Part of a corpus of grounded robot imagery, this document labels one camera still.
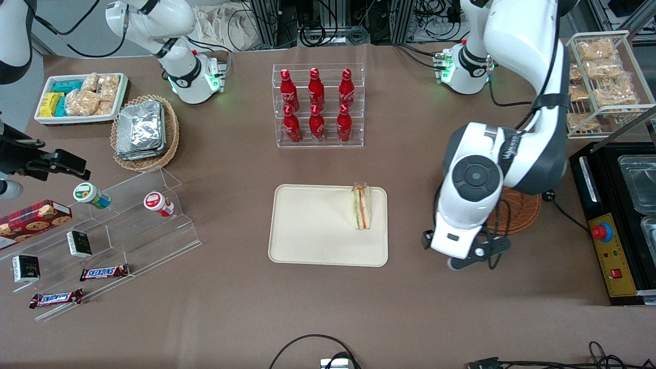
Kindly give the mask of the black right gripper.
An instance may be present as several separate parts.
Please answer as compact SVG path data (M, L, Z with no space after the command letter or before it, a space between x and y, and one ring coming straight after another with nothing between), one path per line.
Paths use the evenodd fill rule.
M1 172L6 175L19 175L46 181L50 173L62 173L89 181L91 171L86 169L87 161L63 150L51 153L43 150L45 143L32 139L9 125L2 125Z

